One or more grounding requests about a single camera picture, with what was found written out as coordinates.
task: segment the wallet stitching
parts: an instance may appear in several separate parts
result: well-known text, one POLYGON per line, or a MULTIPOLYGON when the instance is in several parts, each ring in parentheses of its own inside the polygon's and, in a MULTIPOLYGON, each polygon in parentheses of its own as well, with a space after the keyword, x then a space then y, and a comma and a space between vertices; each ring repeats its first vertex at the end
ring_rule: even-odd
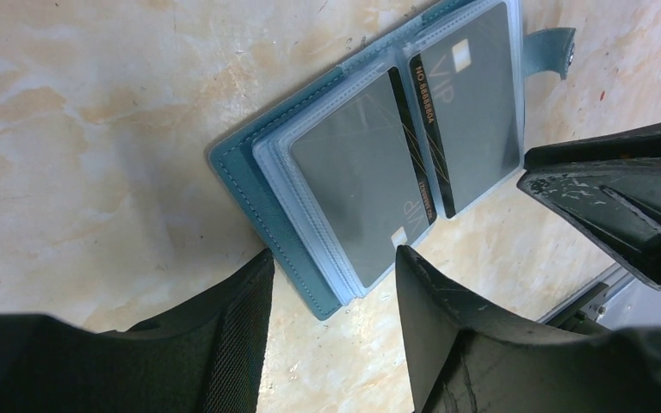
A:
POLYGON ((339 304, 339 305, 336 305, 335 307, 333 307, 332 309, 330 309, 328 312, 323 311, 323 310, 320 308, 320 305, 318 304, 318 301, 317 301, 317 300, 315 299, 315 297, 312 295, 311 291, 310 291, 310 290, 308 289, 308 287, 306 286, 306 284, 305 284, 305 282, 303 281, 302 277, 300 277, 300 274, 298 274, 297 269, 295 269, 295 266, 293 265, 293 263, 289 260, 289 258, 287 258, 287 255, 285 255, 285 251, 282 250, 282 247, 281 247, 280 244, 277 242, 277 240, 275 239, 275 237, 272 235, 272 232, 270 232, 269 229, 267 228, 267 226, 264 224, 263 219, 260 217, 259 213, 257 213, 257 210, 255 209, 255 207, 252 205, 252 203, 250 202, 250 200, 249 200, 249 199, 247 198, 247 196, 244 194, 244 191, 239 187, 239 184, 237 183, 237 181, 234 180, 234 176, 232 176, 232 173, 229 172, 229 170, 227 170, 227 168, 225 167, 223 159, 224 159, 224 157, 225 157, 226 155, 228 155, 231 151, 234 151, 234 150, 237 149, 240 145, 243 145, 245 142, 247 142, 249 139, 252 139, 252 138, 256 137, 256 135, 260 134, 263 130, 267 129, 268 127, 272 126, 273 124, 275 124, 276 122, 278 122, 279 120, 281 120, 282 118, 284 118, 285 116, 287 116, 290 112, 294 111, 298 106, 300 106, 300 105, 302 105, 303 103, 307 102, 308 100, 312 99, 315 95, 317 95, 318 93, 322 92, 322 91, 323 91, 324 89, 326 89, 328 86, 330 86, 330 85, 333 84, 335 81, 337 81, 340 77, 341 77, 341 75, 338 75, 338 76, 336 76, 336 77, 333 77, 328 83, 324 84, 320 89, 316 90, 315 92, 313 92, 312 94, 310 94, 308 97, 306 97, 306 98, 303 99, 302 101, 300 101, 300 102, 296 103, 295 105, 293 105, 290 109, 286 110, 286 111, 285 111, 284 113, 282 113, 280 116, 274 118, 272 121, 270 121, 270 123, 268 123, 268 124, 266 124, 265 126, 261 127, 261 128, 260 128, 259 130, 257 130, 256 132, 254 132, 254 133, 252 133, 252 134, 247 135, 246 137, 244 137, 244 139, 242 139, 241 141, 239 141, 239 143, 237 143, 237 144, 234 145, 233 147, 229 148, 229 150, 227 150, 226 152, 224 152, 223 154, 221 154, 221 156, 219 157, 219 165, 221 166, 221 169, 224 171, 224 173, 226 173, 227 176, 229 176, 229 179, 232 180, 232 183, 234 184, 234 187, 237 188, 237 191, 239 191, 239 194, 242 195, 242 198, 244 199, 244 202, 247 203, 247 205, 250 207, 250 210, 252 211, 252 213, 255 214, 255 217, 257 218, 257 221, 259 221, 259 223, 260 223, 260 225, 262 226, 262 228, 264 229, 264 231, 267 232, 267 235, 269 235, 270 239, 272 239, 272 242, 275 243, 275 246, 277 247, 277 249, 278 249, 278 250, 280 251, 280 253, 282 254, 282 257, 285 259, 285 262, 287 262, 287 265, 289 265, 290 268, 293 270, 293 273, 295 274, 295 277, 298 279, 298 281, 300 281, 300 284, 301 284, 301 286, 303 286, 303 289, 306 290, 306 293, 307 293, 308 296, 310 297, 310 300, 312 301, 312 303, 315 305, 315 308, 317 308, 318 311, 320 311, 320 313, 321 313, 322 315, 324 315, 324 316, 327 316, 328 314, 331 314, 332 312, 334 312, 335 310, 337 310, 338 308, 340 308, 341 305, 340 305, 340 304, 339 304))
POLYGON ((437 16, 441 15, 442 13, 445 13, 447 10, 453 8, 455 5, 457 5, 457 2, 448 4, 447 6, 443 7, 442 9, 437 10, 437 12, 434 13, 433 15, 431 15, 429 18, 423 18, 424 22, 426 23, 426 22, 429 22, 430 20, 435 20, 437 16))

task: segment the marble surface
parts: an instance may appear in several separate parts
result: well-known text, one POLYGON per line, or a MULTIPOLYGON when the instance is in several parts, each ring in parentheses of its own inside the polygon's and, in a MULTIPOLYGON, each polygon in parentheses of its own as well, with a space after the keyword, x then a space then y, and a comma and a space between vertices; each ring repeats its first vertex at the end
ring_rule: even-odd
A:
MULTIPOLYGON (((411 15, 415 0, 0 1, 0 312, 122 330, 261 242, 207 167, 228 130, 411 15)), ((661 121, 661 1, 524 1, 578 28, 527 84, 527 146, 661 121)), ((504 184, 419 247, 537 318, 610 260, 504 184)), ((259 411, 411 411, 393 274, 327 322, 278 270, 259 411)))

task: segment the card holder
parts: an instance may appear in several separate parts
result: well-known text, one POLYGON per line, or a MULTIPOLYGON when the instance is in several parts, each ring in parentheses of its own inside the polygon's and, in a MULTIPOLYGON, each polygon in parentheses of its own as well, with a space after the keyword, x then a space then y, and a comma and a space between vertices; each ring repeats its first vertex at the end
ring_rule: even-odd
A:
MULTIPOLYGON (((453 33, 455 24, 465 27, 465 22, 474 22, 499 4, 506 8, 504 31, 511 37, 517 33, 516 44, 509 49, 510 61, 515 61, 516 51, 520 60, 523 41, 517 0, 442 1, 209 152, 216 173, 318 319, 371 291, 391 271, 395 247, 420 242, 438 211, 450 216, 436 174, 427 173, 436 170, 435 159, 426 139, 419 109, 423 99, 417 96, 419 84, 411 62, 415 54, 421 54, 422 61, 428 57, 424 53, 437 44, 435 37, 446 39, 444 34, 453 33), (411 227, 404 221, 409 214, 422 217, 415 222, 423 225, 411 227)), ((494 22, 485 25, 491 33, 501 34, 494 22)), ((476 33, 487 32, 479 28, 476 33)), ((469 47, 473 43, 472 37, 468 39, 469 47)), ((469 67, 484 61, 476 59, 479 52, 472 48, 468 53, 473 59, 469 67)), ((516 77, 522 82, 521 64, 510 66, 511 83, 516 77)), ((511 88, 519 167, 522 86, 511 88)), ((442 144, 454 147, 447 141, 442 144)), ((448 162, 454 157, 446 152, 442 154, 448 162)), ((452 216, 462 209, 455 205, 452 216)))

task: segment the card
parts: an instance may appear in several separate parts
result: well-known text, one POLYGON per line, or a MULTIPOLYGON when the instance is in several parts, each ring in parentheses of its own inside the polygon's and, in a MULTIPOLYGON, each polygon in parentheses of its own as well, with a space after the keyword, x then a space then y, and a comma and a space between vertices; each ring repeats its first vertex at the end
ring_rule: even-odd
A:
POLYGON ((508 18, 500 3, 410 61, 448 218, 521 161, 508 18))
POLYGON ((398 69, 297 138, 290 152, 361 284, 436 219, 398 69))

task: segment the teal leather wallet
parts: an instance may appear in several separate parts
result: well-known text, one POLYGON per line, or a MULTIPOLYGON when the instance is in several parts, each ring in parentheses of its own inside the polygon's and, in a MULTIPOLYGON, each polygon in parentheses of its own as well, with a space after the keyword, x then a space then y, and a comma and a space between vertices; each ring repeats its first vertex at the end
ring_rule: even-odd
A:
MULTIPOLYGON (((306 115, 308 108, 314 108, 314 102, 336 90, 350 77, 358 76, 359 71, 366 70, 369 62, 397 51, 401 53, 406 45, 420 39, 420 36, 429 36, 430 30, 436 29, 446 19, 448 21, 450 16, 461 10, 472 10, 476 3, 483 2, 495 3, 493 0, 440 1, 344 60, 274 108, 250 120, 208 152, 209 163, 318 319, 330 317, 345 301, 339 299, 337 291, 327 281, 327 274, 319 267, 317 257, 309 251, 307 241, 301 238, 297 223, 294 225, 292 217, 288 217, 286 208, 268 182, 253 150, 268 136, 272 137, 278 128, 298 116, 306 115)), ((517 4, 517 1, 501 0, 499 3, 510 6, 510 3, 517 4)), ((540 71, 555 71, 562 79, 565 78, 573 56, 573 37, 573 28, 553 28, 525 36, 522 40, 521 74, 529 76, 540 71)), ((455 63, 461 67, 465 64, 466 52, 458 54, 461 57, 455 55, 458 59, 455 63)), ((402 70, 406 70, 407 76, 411 78, 410 66, 402 70)), ((438 185, 438 181, 432 179, 432 185, 438 185)), ((444 212, 443 207, 437 210, 444 212)))

